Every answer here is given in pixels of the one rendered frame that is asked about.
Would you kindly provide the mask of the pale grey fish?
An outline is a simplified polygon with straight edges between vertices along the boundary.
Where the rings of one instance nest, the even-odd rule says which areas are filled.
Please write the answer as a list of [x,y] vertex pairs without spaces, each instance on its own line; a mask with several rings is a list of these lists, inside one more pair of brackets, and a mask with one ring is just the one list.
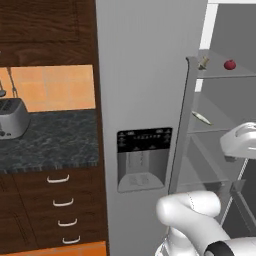
[[194,117],[196,117],[198,120],[202,121],[203,123],[210,125],[210,126],[212,125],[212,123],[206,117],[201,115],[200,113],[192,111],[192,114]]

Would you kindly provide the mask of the brown fish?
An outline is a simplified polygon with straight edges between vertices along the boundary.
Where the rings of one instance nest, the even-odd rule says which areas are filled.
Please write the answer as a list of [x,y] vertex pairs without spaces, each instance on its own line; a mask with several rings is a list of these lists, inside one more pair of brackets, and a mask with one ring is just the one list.
[[202,60],[199,62],[199,64],[198,64],[198,69],[199,69],[199,70],[205,70],[208,61],[209,61],[209,58],[206,57],[206,56],[204,56],[204,57],[202,58]]

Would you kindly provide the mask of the grey plain fridge door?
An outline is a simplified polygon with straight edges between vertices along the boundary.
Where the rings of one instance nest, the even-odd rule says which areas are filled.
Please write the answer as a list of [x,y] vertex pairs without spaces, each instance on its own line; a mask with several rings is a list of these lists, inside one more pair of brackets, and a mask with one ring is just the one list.
[[185,89],[182,101],[180,121],[177,131],[177,140],[174,153],[174,159],[172,164],[172,173],[170,178],[170,185],[168,193],[172,194],[176,192],[178,185],[178,178],[181,169],[182,157],[184,152],[184,146],[186,142],[187,130],[191,115],[191,108],[193,104],[195,85],[198,75],[198,61],[196,57],[187,57],[187,76],[185,82]]

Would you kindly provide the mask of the grey fridge door with dispenser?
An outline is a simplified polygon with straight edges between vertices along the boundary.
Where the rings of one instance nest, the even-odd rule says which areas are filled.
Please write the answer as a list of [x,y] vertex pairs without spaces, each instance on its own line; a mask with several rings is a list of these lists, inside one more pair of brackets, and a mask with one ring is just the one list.
[[117,134],[179,128],[187,57],[197,54],[208,0],[96,0],[110,256],[154,256],[166,187],[117,190]]

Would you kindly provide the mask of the dark wood drawer front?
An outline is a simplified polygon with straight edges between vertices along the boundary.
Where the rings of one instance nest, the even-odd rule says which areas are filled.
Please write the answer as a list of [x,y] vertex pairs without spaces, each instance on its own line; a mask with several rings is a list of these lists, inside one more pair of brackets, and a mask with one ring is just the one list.
[[[46,179],[65,178],[70,175],[69,181],[59,184],[49,184]],[[14,174],[13,178],[20,192],[67,189],[68,187],[91,188],[101,183],[102,172],[97,167],[72,168]]]
[[[21,198],[25,208],[30,213],[39,213],[46,211],[78,210],[80,208],[93,208],[101,205],[101,197],[89,191],[71,191],[64,193],[30,192],[22,193]],[[57,208],[52,204],[53,200],[57,202],[67,202],[74,198],[74,203],[67,207]]]
[[69,246],[62,243],[62,238],[66,240],[76,239],[78,236],[81,236],[81,243],[91,243],[105,240],[105,235],[96,229],[89,230],[79,230],[79,229],[64,229],[60,228],[57,230],[51,231],[42,231],[36,233],[36,239],[38,246],[40,248],[50,248],[50,247],[60,247],[60,246]]
[[[74,221],[76,218],[78,219],[77,224],[71,227],[59,227],[57,224],[58,220],[67,223]],[[84,228],[97,229],[101,228],[102,225],[101,213],[93,209],[63,211],[54,210],[41,213],[31,213],[29,215],[29,219],[35,232],[51,231],[60,228],[79,230],[83,230]]]

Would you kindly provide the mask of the glass fridge shelf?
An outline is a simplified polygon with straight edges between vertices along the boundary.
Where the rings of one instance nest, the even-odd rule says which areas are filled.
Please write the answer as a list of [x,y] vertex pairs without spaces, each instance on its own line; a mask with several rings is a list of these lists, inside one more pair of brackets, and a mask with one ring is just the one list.
[[186,138],[178,185],[225,183],[229,179],[195,135]]
[[207,57],[209,61],[206,64],[205,70],[198,71],[199,79],[256,77],[256,72],[241,66],[238,62],[236,62],[236,67],[233,70],[226,70],[224,63],[228,58],[212,50],[200,50],[198,61],[201,62],[204,57]]
[[210,124],[191,115],[189,133],[231,130],[242,123],[256,122],[255,103],[243,104],[241,107],[220,107],[199,92],[195,93],[192,110],[205,117]]

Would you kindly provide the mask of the grey metal toaster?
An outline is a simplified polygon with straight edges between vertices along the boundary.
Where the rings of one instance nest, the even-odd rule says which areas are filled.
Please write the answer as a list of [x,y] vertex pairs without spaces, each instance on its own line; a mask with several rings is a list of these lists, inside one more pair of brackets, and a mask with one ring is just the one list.
[[30,120],[30,114],[22,99],[0,99],[0,140],[21,137],[28,129]]

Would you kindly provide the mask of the hanging metal whisk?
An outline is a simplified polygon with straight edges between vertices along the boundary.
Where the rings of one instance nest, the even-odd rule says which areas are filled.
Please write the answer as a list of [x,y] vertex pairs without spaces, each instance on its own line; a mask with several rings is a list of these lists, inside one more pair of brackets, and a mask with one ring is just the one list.
[[12,85],[12,94],[13,94],[13,97],[14,98],[18,98],[18,91],[17,91],[17,88],[15,87],[15,83],[14,83],[14,80],[13,80],[13,76],[12,76],[12,71],[11,71],[11,67],[7,67],[7,72],[8,72],[8,76],[9,76],[9,79],[10,79],[10,82],[11,82],[11,85]]

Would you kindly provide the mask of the grey fridge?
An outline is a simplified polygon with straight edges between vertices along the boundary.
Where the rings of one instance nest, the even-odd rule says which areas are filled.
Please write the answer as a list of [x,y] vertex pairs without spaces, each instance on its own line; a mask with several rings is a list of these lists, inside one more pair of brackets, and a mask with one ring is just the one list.
[[[256,3],[219,4],[210,48],[256,72]],[[195,93],[220,107],[256,104],[256,77],[199,79]],[[175,193],[208,190],[221,201],[216,220],[232,238],[256,236],[256,122],[231,130],[189,133],[210,153],[229,181],[177,185]]]

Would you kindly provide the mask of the dark wood base cupboard door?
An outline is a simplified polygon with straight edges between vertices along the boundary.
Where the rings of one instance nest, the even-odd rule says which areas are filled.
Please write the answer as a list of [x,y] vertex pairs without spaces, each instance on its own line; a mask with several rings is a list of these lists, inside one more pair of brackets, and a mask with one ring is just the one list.
[[0,174],[0,254],[37,249],[20,194],[8,174]]

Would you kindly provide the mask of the dark wood wall cupboard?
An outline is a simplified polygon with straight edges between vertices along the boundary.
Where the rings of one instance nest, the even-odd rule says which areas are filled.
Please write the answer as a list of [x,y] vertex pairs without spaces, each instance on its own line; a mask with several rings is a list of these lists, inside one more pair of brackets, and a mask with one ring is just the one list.
[[0,67],[91,64],[94,0],[0,0]]

